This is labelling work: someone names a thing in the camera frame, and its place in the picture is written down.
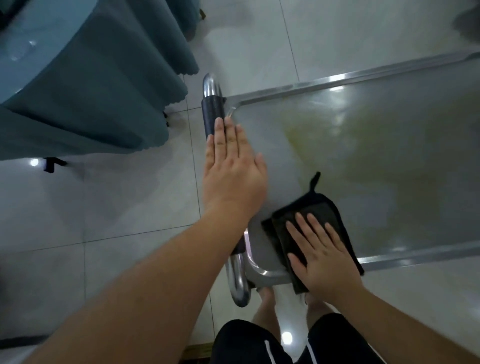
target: left hand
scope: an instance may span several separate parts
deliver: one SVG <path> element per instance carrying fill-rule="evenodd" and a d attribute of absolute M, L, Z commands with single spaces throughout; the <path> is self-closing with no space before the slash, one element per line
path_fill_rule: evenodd
<path fill-rule="evenodd" d="M 203 179 L 205 211 L 233 214 L 243 223 L 260 210 L 267 194 L 267 166 L 254 156 L 240 125 L 230 117 L 215 120 L 215 136 L 207 139 Z"/>

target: teal fabric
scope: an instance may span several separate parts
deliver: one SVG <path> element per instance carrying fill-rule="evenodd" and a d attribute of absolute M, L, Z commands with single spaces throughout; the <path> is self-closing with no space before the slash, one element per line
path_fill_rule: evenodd
<path fill-rule="evenodd" d="M 177 75 L 198 72 L 182 33 L 198 11 L 198 0 L 99 1 L 65 49 L 0 106 L 0 159 L 164 144 L 162 111 L 187 94 Z"/>

